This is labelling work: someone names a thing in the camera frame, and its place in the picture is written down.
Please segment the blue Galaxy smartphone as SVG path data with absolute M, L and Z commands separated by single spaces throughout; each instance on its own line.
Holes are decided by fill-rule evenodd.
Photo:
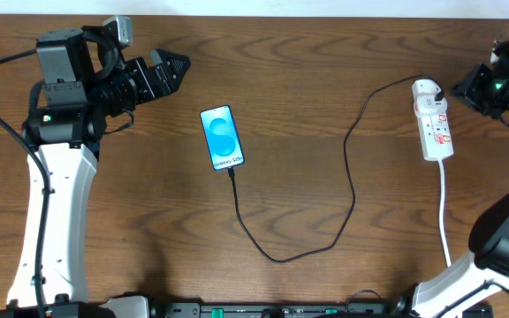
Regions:
M 245 162 L 238 131 L 229 105 L 204 110 L 201 125 L 214 170 L 226 170 Z

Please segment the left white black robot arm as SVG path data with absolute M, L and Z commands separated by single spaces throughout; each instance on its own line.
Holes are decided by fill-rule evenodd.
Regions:
M 87 203 L 107 120 L 179 90 L 189 57 L 163 49 L 152 66 L 122 51 L 131 31 L 116 24 L 41 36 L 43 80 L 31 89 L 16 134 L 28 155 L 30 195 L 20 263 L 2 317 L 147 317 L 142 296 L 102 305 L 88 297 Z

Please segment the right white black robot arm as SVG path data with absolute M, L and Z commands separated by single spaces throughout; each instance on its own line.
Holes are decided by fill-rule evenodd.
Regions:
M 476 65 L 449 92 L 470 109 L 501 120 L 509 111 L 509 40 L 495 42 L 490 64 Z M 478 217 L 467 252 L 445 262 L 438 276 L 412 285 L 391 316 L 460 317 L 496 292 L 509 294 L 509 193 Z

